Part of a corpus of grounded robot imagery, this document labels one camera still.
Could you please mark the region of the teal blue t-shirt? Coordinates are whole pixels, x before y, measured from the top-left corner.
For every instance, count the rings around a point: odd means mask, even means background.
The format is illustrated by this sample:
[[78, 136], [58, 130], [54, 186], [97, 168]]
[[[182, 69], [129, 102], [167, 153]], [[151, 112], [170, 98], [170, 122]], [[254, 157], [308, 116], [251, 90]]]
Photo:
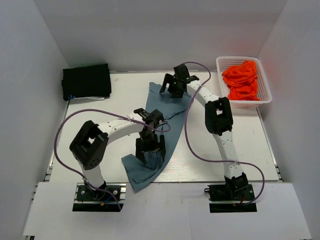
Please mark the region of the teal blue t-shirt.
[[157, 133], [158, 140], [164, 143], [165, 155], [160, 152], [144, 154], [146, 164], [143, 164], [135, 155], [129, 154], [121, 158], [129, 183], [135, 192], [139, 192], [153, 182], [169, 163], [179, 141], [186, 110], [191, 97], [184, 93], [182, 98], [172, 98], [169, 92], [160, 94], [161, 85], [149, 83], [149, 93], [145, 109], [147, 112], [159, 110], [170, 130]]

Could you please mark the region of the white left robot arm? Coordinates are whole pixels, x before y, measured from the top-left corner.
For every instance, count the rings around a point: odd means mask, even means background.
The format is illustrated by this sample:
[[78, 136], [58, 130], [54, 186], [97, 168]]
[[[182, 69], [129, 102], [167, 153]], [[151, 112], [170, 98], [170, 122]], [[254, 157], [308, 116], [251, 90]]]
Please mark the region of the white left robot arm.
[[135, 159], [143, 167], [152, 168], [149, 158], [166, 155], [165, 137], [157, 135], [156, 128], [165, 122], [159, 110], [148, 113], [143, 108], [134, 110], [127, 116], [115, 115], [116, 120], [97, 124], [86, 121], [72, 140], [69, 149], [78, 161], [84, 179], [89, 183], [88, 193], [99, 200], [105, 196], [105, 180], [102, 177], [100, 163], [109, 144], [125, 136], [138, 133], [135, 140]]

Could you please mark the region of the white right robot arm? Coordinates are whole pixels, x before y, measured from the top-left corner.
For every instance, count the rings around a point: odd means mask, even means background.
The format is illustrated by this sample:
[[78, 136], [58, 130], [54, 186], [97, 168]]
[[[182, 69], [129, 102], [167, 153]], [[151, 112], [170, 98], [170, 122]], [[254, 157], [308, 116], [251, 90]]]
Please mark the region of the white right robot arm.
[[204, 107], [204, 123], [207, 131], [215, 139], [224, 170], [224, 191], [227, 200], [244, 199], [248, 189], [247, 176], [240, 165], [233, 142], [233, 115], [227, 97], [218, 97], [208, 90], [200, 79], [190, 75], [185, 64], [173, 68], [174, 74], [165, 74], [160, 93], [168, 91], [172, 98], [180, 99], [184, 94], [192, 96], [190, 104], [197, 100]]

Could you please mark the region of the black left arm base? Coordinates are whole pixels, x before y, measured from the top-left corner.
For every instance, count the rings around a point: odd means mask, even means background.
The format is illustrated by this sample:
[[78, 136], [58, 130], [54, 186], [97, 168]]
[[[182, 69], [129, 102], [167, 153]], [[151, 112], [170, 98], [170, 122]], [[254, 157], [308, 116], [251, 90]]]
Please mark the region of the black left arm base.
[[116, 200], [105, 191], [93, 190], [86, 183], [78, 183], [75, 188], [73, 212], [118, 213], [125, 203], [126, 184], [107, 183], [104, 188], [111, 192]]

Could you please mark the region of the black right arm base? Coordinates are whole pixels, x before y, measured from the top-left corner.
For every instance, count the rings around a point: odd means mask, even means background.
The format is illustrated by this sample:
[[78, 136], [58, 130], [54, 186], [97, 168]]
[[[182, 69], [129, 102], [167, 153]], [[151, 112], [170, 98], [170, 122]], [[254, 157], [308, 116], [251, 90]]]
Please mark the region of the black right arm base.
[[210, 184], [204, 188], [208, 194], [209, 212], [213, 213], [256, 213], [253, 186], [247, 184], [238, 190], [232, 189], [230, 182]]

